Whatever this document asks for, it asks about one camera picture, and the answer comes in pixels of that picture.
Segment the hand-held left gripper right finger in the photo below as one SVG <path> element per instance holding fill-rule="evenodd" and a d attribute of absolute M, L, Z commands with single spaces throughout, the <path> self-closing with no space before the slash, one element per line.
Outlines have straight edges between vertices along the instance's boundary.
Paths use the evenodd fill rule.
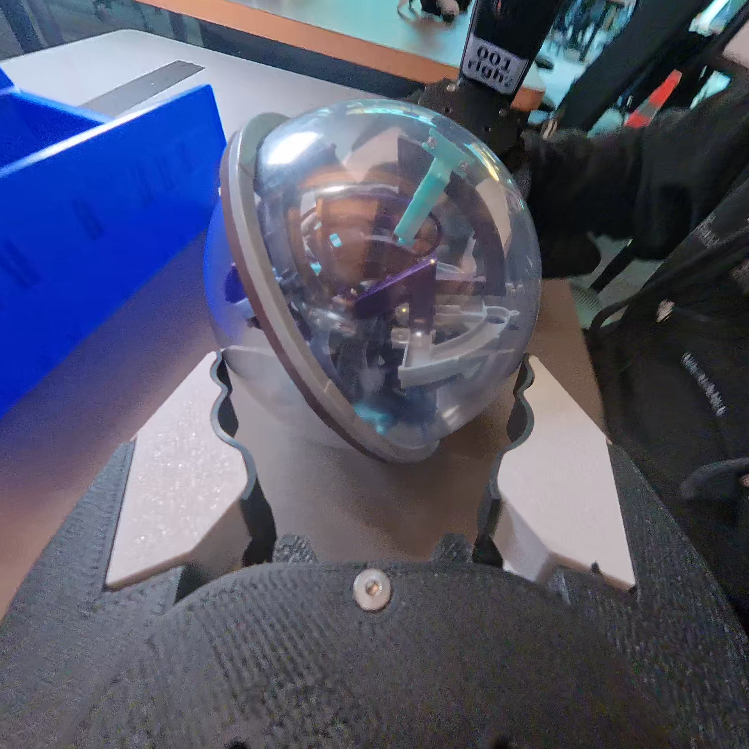
<path fill-rule="evenodd" d="M 604 432 L 536 357 L 513 391 L 509 445 L 492 465 L 478 516 L 506 570 L 545 584 L 558 567 L 635 586 Z"/>

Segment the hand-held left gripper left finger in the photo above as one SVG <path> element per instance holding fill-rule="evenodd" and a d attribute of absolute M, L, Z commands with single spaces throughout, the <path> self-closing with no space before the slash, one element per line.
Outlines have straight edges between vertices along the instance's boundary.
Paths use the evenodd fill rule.
<path fill-rule="evenodd" d="M 109 589 L 176 566 L 207 581 L 239 565 L 251 541 L 248 504 L 263 493 L 237 432 L 226 363 L 210 352 L 134 437 Z"/>

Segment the clear plastic maze ball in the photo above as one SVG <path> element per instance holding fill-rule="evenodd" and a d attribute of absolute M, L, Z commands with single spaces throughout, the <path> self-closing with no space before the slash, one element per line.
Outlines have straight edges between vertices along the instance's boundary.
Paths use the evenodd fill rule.
<path fill-rule="evenodd" d="M 418 463 L 516 372 L 541 296 L 524 195 L 470 131 L 361 98 L 230 137 L 204 283 L 233 379 L 305 403 L 371 458 Z"/>

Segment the blue plastic bin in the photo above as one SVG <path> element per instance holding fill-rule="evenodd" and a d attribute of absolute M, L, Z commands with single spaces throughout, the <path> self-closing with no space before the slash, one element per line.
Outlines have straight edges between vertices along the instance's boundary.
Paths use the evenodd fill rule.
<path fill-rule="evenodd" d="M 208 227 L 225 146 L 210 85 L 111 118 L 2 71 L 2 416 Z"/>

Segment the black office chair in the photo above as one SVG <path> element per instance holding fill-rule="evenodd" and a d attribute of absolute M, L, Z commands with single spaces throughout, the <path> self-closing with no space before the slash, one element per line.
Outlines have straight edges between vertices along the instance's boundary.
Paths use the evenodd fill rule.
<path fill-rule="evenodd" d="M 710 1 L 641 1 L 610 42 L 563 98 L 555 119 L 560 129 L 588 131 L 651 62 L 665 51 Z"/>

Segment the black backpack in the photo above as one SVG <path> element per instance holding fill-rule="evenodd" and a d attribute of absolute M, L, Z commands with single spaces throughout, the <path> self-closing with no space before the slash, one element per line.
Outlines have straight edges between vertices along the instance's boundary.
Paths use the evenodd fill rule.
<path fill-rule="evenodd" d="M 703 556 L 747 629 L 748 197 L 737 185 L 589 331 L 610 436 Z"/>

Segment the long pale desk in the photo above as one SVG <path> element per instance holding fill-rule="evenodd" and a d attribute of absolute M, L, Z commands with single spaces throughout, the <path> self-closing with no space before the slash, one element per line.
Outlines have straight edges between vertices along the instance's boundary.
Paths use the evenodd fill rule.
<path fill-rule="evenodd" d="M 346 94 L 407 96 L 454 80 L 471 11 L 445 23 L 421 2 L 143 2 L 195 21 L 206 50 L 236 58 L 233 92 L 297 114 Z"/>

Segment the orange traffic cone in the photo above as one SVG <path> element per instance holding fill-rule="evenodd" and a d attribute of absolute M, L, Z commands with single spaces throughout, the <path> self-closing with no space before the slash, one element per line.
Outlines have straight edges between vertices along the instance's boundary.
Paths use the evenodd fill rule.
<path fill-rule="evenodd" d="M 672 70 L 650 96 L 626 118 L 623 127 L 640 129 L 649 125 L 678 88 L 681 79 L 682 71 Z"/>

